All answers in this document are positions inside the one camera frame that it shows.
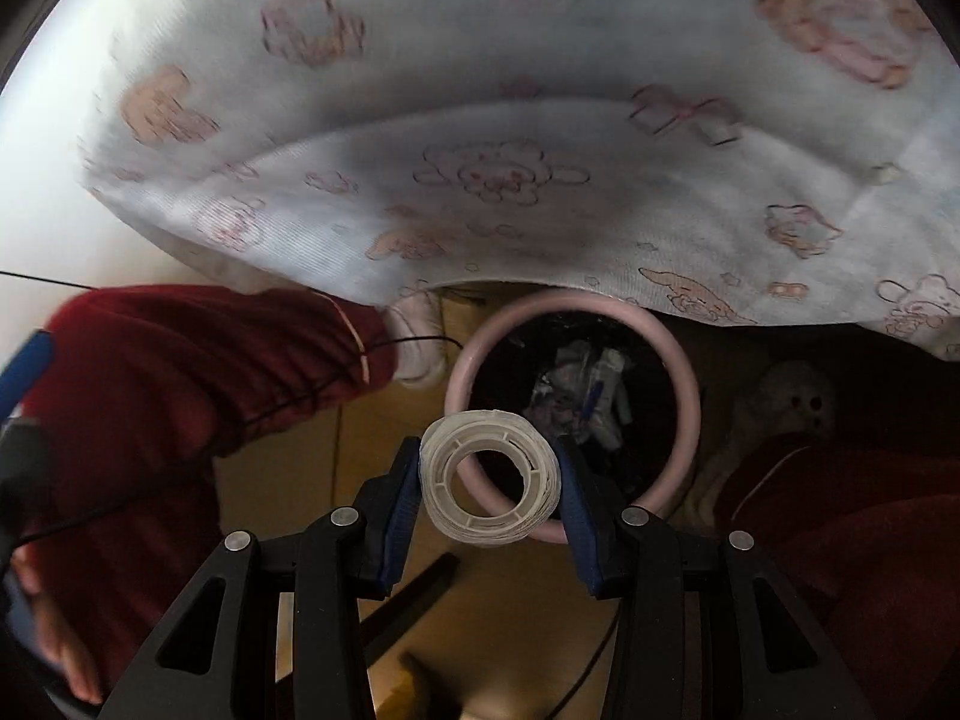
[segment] silver screw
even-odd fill
[[[741,552],[748,552],[754,547],[754,537],[746,531],[733,531],[727,538],[730,540],[730,546]]]
[[[648,514],[647,509],[640,509],[638,506],[628,506],[620,513],[620,518],[628,525],[638,528],[640,525],[646,525],[650,521],[650,514]]]
[[[352,525],[358,519],[360,519],[360,512],[357,512],[357,509],[352,506],[341,506],[339,509],[333,509],[333,512],[330,512],[330,522],[341,527]]]
[[[250,542],[250,534],[247,533],[247,531],[233,531],[233,533],[224,539],[224,546],[226,546],[230,552],[240,552],[242,549],[247,549],[247,547],[250,546]]]

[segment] red fabric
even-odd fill
[[[716,514],[772,551],[877,718],[908,717],[960,646],[960,460],[778,437],[731,476]]]
[[[98,290],[49,323],[56,357],[23,403],[56,461],[52,508],[37,526],[157,474],[179,470],[189,480],[29,547],[107,685],[221,537],[212,468],[192,459],[205,448],[227,454],[390,381],[395,348],[368,354],[365,382],[344,317],[365,346],[387,340],[375,309],[305,290]]]

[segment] hand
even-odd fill
[[[43,591],[40,575],[27,563],[22,550],[14,553],[11,567],[30,602],[40,653],[51,664],[64,669],[64,678],[74,696],[99,706],[104,699],[93,655],[80,641],[53,597]]]

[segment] white wall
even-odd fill
[[[77,135],[123,0],[61,0],[0,94],[0,365],[78,290],[200,282],[77,183]]]

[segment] white plastic ring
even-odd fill
[[[477,517],[453,497],[453,476],[464,458],[490,450],[505,455],[523,477],[523,495],[509,512]],[[456,541],[498,546],[520,541],[560,503],[560,464],[549,443],[522,416],[498,410],[459,412],[438,419],[421,442],[424,509],[441,533]]]

